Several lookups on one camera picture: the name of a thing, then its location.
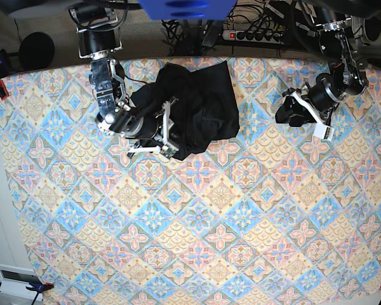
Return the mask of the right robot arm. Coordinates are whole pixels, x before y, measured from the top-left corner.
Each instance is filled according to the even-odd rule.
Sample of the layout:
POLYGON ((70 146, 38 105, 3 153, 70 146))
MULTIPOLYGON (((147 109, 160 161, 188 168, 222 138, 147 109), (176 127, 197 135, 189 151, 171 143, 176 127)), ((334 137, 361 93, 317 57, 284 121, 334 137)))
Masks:
POLYGON ((0 1, 0 10, 12 18, 37 18, 66 10, 79 35, 79 56, 90 62, 89 81, 99 112, 97 128, 136 142, 130 154, 161 153, 171 157, 179 148, 170 138, 170 118, 175 97, 156 111, 136 106, 127 96, 125 71, 112 54, 122 49, 115 31, 126 20, 127 1, 0 1))

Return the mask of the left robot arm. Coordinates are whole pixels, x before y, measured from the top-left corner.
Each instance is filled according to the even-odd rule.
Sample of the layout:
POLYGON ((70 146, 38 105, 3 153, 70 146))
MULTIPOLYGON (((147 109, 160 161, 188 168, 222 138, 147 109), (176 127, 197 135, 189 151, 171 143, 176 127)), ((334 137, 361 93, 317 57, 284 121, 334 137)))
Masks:
POLYGON ((329 72, 313 85, 305 83, 283 93, 275 113, 278 124, 301 127, 313 124, 329 130, 331 117, 345 96, 364 93, 368 86, 366 59, 359 52, 354 18, 381 12, 381 1, 292 1, 286 18, 295 39, 311 54, 327 61, 329 72))

